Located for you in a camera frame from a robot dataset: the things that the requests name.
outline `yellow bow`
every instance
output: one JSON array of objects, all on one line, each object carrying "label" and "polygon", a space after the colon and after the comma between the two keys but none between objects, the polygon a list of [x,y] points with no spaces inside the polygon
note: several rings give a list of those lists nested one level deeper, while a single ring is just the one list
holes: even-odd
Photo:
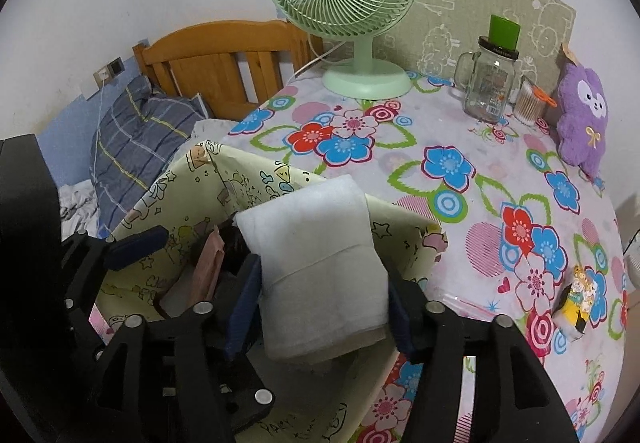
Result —
[{"label": "yellow bow", "polygon": [[585,131],[587,131],[587,134],[589,136],[591,136],[591,139],[589,140],[589,147],[593,146],[593,149],[596,148],[596,142],[599,142],[602,139],[602,135],[600,133],[596,133],[593,128],[587,126],[587,128],[585,129]]}]

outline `floral tablecloth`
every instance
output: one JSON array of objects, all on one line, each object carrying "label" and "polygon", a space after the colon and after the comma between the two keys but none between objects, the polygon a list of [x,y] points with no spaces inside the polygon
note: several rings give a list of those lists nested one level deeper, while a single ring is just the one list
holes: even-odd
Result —
[{"label": "floral tablecloth", "polygon": [[[544,363],[576,432],[596,442],[622,368],[626,275],[614,210],[556,153],[543,120],[529,128],[506,113],[496,126],[465,115],[450,82],[410,73],[398,99],[332,94],[311,75],[287,86],[230,131],[223,143],[322,174],[351,174],[362,190],[436,219],[447,237],[424,243],[442,254],[428,282],[461,314],[510,315]],[[288,192],[280,182],[272,195]],[[375,232],[385,235],[384,231]],[[551,319],[568,269],[598,284],[590,326],[569,343]],[[474,359],[465,362],[456,441],[468,439]],[[399,439],[421,366],[399,357],[350,441]]]}]

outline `plush toy face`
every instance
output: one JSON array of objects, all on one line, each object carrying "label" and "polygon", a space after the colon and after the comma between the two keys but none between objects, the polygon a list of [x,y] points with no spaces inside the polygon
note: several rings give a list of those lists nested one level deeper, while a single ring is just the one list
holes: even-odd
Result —
[{"label": "plush toy face", "polygon": [[591,126],[604,135],[609,109],[602,83],[593,69],[568,64],[559,93],[565,113],[579,118],[585,127]]}]

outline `wooden bed frame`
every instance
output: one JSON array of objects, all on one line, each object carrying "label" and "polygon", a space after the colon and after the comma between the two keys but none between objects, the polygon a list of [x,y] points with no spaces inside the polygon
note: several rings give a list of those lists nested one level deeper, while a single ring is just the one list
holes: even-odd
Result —
[{"label": "wooden bed frame", "polygon": [[[312,36],[322,53],[322,40]],[[289,22],[220,20],[190,26],[159,39],[152,46],[139,44],[133,52],[143,74],[169,96],[200,93],[216,118],[242,120],[282,89],[277,53],[291,55],[294,70],[315,55],[307,34]],[[247,100],[237,53],[246,56],[258,104]]]}]

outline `stuffed animal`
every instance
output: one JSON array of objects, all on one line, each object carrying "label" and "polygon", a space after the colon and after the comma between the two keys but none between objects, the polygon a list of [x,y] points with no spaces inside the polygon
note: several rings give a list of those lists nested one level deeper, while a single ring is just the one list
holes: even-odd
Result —
[{"label": "stuffed animal", "polygon": [[600,78],[593,69],[567,62],[558,84],[558,100],[564,112],[558,120],[558,154],[594,179],[604,155],[609,119]]}]

